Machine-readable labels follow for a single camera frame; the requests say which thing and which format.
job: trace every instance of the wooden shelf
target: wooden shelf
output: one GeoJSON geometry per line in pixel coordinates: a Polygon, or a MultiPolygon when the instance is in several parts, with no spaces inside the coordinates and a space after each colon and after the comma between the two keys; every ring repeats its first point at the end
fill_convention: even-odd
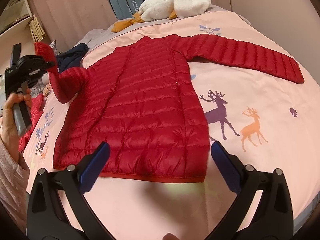
{"type": "Polygon", "coordinates": [[[16,7],[17,5],[19,5],[19,4],[21,4],[21,3],[24,3],[24,1],[19,1],[19,2],[17,2],[17,3],[14,3],[13,5],[11,5],[11,6],[9,6],[9,7],[6,7],[6,8],[4,9],[4,11],[10,10],[11,8],[16,7]]]}
{"type": "Polygon", "coordinates": [[[27,27],[31,19],[32,19],[32,16],[29,16],[21,20],[20,22],[14,24],[12,27],[10,27],[8,30],[6,30],[0,35],[0,39],[5,40],[7,38],[12,37],[15,33],[19,33],[23,31],[27,27]]]}

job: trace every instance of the bed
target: bed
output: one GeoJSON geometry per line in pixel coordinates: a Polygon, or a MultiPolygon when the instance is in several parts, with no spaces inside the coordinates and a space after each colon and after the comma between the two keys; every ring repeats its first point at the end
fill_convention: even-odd
{"type": "MultiPolygon", "coordinates": [[[[209,12],[196,17],[139,24],[116,35],[108,30],[94,30],[80,41],[90,48],[82,66],[88,68],[112,53],[115,47],[132,44],[143,36],[201,33],[248,41],[289,55],[236,13],[211,7],[209,12]]],[[[320,136],[317,114],[320,87],[301,65],[304,84],[203,59],[195,59],[189,66],[192,84],[205,113],[217,108],[216,103],[204,100],[209,99],[206,97],[209,90],[216,95],[221,93],[225,101],[222,107],[226,108],[228,122],[209,123],[212,140],[220,141],[230,154],[259,171],[281,168],[288,183],[294,218],[299,217],[320,191],[320,155],[315,143],[320,136]],[[255,129],[252,141],[248,137],[250,124],[255,129]]],[[[53,92],[46,98],[44,113],[24,151],[30,167],[29,193],[39,168],[53,171],[55,140],[69,104],[59,103],[53,92]]],[[[260,196],[258,192],[241,228],[250,223],[260,196]]],[[[183,240],[204,239],[235,197],[209,154],[204,183],[98,178],[92,191],[85,194],[98,218],[118,240],[162,239],[168,232],[183,240]]],[[[71,224],[80,228],[62,194],[61,199],[71,224]]]]}

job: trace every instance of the orange deer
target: orange deer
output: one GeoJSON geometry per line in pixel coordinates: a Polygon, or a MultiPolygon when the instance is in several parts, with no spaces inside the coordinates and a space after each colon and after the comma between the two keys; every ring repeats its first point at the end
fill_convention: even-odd
{"type": "Polygon", "coordinates": [[[258,112],[258,111],[255,110],[255,109],[253,109],[253,108],[250,109],[250,107],[248,107],[248,108],[247,108],[247,112],[248,112],[249,114],[246,114],[245,111],[243,111],[242,114],[244,114],[244,115],[246,115],[246,116],[253,117],[254,122],[253,122],[252,124],[247,125],[246,127],[244,127],[244,128],[240,131],[240,133],[242,134],[242,139],[241,139],[241,141],[242,141],[242,149],[243,149],[244,152],[246,151],[245,148],[244,148],[244,140],[245,140],[246,138],[248,138],[248,140],[249,140],[255,147],[257,147],[257,145],[251,140],[251,135],[254,134],[254,133],[257,134],[260,144],[262,144],[262,143],[261,143],[261,141],[260,141],[259,135],[261,135],[261,137],[262,137],[266,142],[268,142],[268,141],[263,137],[262,133],[260,132],[260,122],[259,122],[259,120],[258,120],[258,119],[260,119],[260,117],[257,115],[257,112],[258,112]]]}
{"type": "Polygon", "coordinates": [[[41,159],[40,159],[40,161],[43,160],[43,162],[44,162],[45,156],[46,156],[47,153],[48,153],[48,149],[49,149],[49,146],[46,146],[46,147],[45,147],[45,152],[44,152],[44,153],[41,153],[41,159]]]}

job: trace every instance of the jacket sleeve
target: jacket sleeve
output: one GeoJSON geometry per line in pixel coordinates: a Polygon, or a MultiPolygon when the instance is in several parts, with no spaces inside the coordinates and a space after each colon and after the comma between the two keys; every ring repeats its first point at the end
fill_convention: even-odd
{"type": "Polygon", "coordinates": [[[88,69],[73,67],[59,74],[57,60],[50,46],[42,42],[36,42],[34,45],[36,55],[42,56],[45,61],[55,64],[53,67],[47,69],[47,71],[49,72],[52,90],[57,99],[62,104],[69,102],[85,84],[88,69]]]}
{"type": "Polygon", "coordinates": [[[293,58],[250,42],[212,34],[183,38],[169,35],[164,42],[187,61],[199,56],[222,65],[254,69],[295,83],[304,82],[299,64],[293,58]]]}
{"type": "Polygon", "coordinates": [[[60,103],[69,102],[86,82],[88,70],[82,67],[72,67],[58,73],[57,66],[48,69],[52,90],[60,103]]]}

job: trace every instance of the metal screw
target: metal screw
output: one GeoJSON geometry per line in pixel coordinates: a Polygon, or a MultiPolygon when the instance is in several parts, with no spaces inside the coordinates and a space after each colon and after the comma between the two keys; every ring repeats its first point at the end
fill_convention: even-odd
{"type": "Polygon", "coordinates": [[[282,175],[282,174],[283,174],[283,171],[282,171],[281,169],[276,169],[276,174],[282,175]]]}
{"type": "Polygon", "coordinates": [[[39,169],[39,171],[38,171],[38,174],[39,174],[39,175],[42,175],[42,174],[44,174],[44,173],[45,173],[45,168],[39,169]]]}
{"type": "Polygon", "coordinates": [[[73,164],[70,164],[68,167],[67,167],[67,171],[74,171],[76,169],[76,166],[73,165],[73,164]]]}
{"type": "Polygon", "coordinates": [[[254,171],[254,167],[252,166],[252,165],[246,165],[245,166],[245,169],[247,170],[247,171],[254,171]]]}

